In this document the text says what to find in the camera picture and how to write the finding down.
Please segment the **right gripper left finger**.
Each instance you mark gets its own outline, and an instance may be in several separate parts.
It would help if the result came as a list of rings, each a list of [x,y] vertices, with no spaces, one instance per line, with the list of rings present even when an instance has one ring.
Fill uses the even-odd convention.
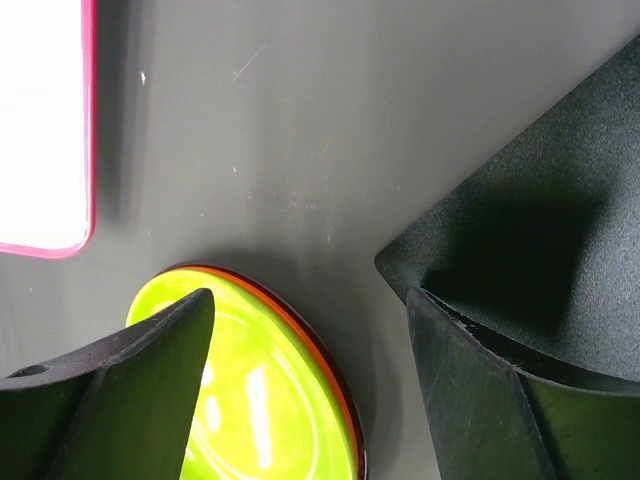
[[[1,381],[4,479],[177,479],[214,326],[197,289]]]

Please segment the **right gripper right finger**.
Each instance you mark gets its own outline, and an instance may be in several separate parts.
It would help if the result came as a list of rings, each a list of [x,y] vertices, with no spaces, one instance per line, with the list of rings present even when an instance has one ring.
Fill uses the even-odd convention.
[[[407,314],[442,478],[638,478],[638,383],[546,355],[423,289]]]

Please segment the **lime green plate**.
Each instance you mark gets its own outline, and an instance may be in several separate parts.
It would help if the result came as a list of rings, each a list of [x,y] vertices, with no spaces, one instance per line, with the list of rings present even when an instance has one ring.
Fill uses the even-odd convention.
[[[366,449],[348,386],[302,316],[233,270],[170,268],[148,281],[133,325],[197,289],[214,297],[183,479],[363,479]]]

